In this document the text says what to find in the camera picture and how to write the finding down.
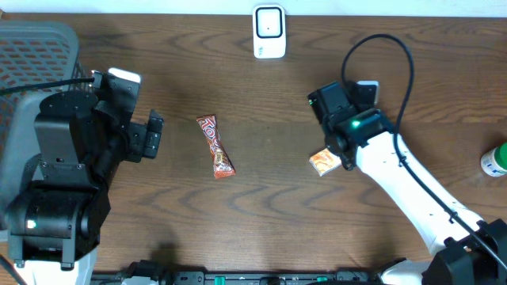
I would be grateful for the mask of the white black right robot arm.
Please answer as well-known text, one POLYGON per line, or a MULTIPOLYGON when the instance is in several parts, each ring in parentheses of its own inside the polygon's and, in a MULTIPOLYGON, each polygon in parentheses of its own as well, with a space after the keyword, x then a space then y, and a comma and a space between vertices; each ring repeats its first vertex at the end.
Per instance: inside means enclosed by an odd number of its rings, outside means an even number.
POLYGON ((412 155, 383 112, 377 82, 352 94, 337 82, 307 97, 327 149, 347 170, 372 178, 410 220, 432 261, 397 260, 382 268, 384 284, 504 284, 506 224, 484 221, 451 195, 412 155))

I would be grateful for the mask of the orange white tissue pack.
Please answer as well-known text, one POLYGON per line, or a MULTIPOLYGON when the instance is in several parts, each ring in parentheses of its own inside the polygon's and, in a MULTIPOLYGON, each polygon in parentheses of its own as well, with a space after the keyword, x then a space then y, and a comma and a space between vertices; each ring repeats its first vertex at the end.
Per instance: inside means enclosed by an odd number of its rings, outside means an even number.
POLYGON ((327 148, 312 155, 309 162, 320 177, 341 166, 341 159, 327 148))

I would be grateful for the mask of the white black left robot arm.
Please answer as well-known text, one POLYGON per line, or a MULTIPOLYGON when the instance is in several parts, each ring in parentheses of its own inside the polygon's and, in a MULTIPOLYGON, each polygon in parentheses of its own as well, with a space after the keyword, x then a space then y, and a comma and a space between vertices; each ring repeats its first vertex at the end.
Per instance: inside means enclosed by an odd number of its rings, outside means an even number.
POLYGON ((5 159, 1 265, 19 284, 90 283, 118 166, 158 153, 163 118, 132 121, 138 74, 112 68, 77 83, 55 82, 21 114, 5 159))

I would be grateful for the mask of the green lid jar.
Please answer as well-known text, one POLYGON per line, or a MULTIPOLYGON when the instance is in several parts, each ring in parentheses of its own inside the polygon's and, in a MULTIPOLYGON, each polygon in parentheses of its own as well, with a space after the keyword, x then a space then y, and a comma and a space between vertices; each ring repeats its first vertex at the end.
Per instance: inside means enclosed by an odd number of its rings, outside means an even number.
POLYGON ((480 165, 482 170, 491 177, 502 177, 507 173, 506 165, 507 143, 484 153, 480 165))

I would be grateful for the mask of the orange candy bar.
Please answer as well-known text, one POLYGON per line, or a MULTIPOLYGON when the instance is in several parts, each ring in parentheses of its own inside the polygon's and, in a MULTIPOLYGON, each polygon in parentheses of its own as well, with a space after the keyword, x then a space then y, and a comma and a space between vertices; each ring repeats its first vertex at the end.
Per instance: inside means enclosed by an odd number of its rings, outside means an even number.
POLYGON ((221 142, 216 116, 201 116, 197 117, 196 121, 209 145, 215 179, 234 176, 236 174, 235 168, 221 142))

